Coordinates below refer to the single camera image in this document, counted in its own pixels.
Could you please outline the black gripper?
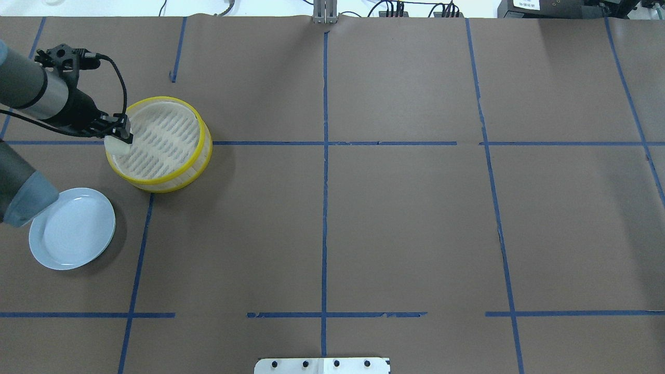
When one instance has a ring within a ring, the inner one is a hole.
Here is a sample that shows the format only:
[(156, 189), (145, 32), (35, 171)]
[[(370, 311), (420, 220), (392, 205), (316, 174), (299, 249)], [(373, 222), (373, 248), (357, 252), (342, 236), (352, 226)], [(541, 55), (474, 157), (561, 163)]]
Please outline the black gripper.
[(130, 119), (100, 111), (93, 99), (79, 89), (71, 90), (63, 109), (51, 118), (51, 125), (65, 135), (83, 138), (102, 138), (115, 128), (116, 138), (133, 143)]

